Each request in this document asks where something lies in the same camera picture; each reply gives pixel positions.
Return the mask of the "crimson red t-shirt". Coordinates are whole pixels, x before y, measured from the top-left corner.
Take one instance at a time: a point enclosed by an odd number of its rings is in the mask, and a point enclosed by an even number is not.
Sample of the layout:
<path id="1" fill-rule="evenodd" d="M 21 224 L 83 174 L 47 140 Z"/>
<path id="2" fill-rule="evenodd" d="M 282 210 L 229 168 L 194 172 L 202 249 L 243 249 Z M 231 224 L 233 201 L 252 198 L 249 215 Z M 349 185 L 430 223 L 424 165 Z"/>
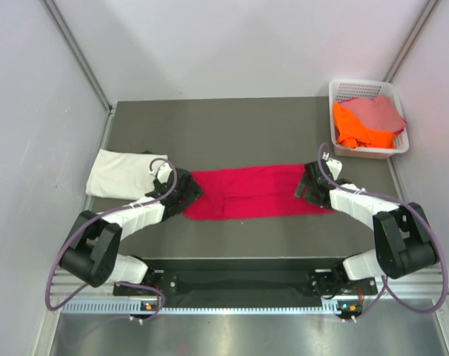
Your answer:
<path id="1" fill-rule="evenodd" d="M 184 215 L 190 220 L 246 220 L 330 214 L 295 197 L 304 172 L 302 164 L 194 171 L 203 195 Z"/>

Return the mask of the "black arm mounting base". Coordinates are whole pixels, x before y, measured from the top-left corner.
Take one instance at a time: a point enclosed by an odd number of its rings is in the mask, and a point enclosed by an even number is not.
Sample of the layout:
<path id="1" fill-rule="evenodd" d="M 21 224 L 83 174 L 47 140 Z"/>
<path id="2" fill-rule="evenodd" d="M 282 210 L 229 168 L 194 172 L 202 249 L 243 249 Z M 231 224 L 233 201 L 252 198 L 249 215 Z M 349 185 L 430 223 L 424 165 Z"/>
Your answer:
<path id="1" fill-rule="evenodd" d="M 377 294 L 374 278 L 351 282 L 340 258 L 249 257 L 145 260 L 142 284 L 172 295 L 201 290 L 292 290 L 304 296 Z"/>

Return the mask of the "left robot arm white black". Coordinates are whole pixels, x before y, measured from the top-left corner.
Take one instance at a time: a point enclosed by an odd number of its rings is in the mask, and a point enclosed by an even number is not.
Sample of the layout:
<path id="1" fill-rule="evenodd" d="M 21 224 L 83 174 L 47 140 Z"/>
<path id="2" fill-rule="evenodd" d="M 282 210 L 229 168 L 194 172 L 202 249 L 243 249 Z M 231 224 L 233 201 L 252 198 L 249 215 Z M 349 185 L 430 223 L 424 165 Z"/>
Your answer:
<path id="1" fill-rule="evenodd" d="M 203 193 L 191 172 L 177 168 L 166 182 L 155 178 L 153 190 L 131 204 L 107 215 L 81 212 L 65 241 L 59 266 L 94 288 L 120 282 L 129 283 L 140 294 L 151 292 L 156 283 L 154 269 L 139 257 L 121 255 L 120 242 L 184 213 Z"/>

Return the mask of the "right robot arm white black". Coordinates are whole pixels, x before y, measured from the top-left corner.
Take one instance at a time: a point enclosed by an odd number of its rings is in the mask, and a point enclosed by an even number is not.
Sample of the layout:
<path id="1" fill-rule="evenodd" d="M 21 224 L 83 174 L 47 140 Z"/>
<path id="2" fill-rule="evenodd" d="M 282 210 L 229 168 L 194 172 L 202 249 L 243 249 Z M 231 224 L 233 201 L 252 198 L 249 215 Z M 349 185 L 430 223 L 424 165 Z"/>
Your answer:
<path id="1" fill-rule="evenodd" d="M 333 275 L 341 293 L 356 289 L 361 280 L 385 275 L 399 279 L 433 266 L 439 254 L 420 205 L 377 197 L 338 177 L 342 163 L 321 159 L 304 165 L 295 196 L 329 211 L 338 211 L 367 226 L 373 232 L 375 249 L 347 257 Z"/>

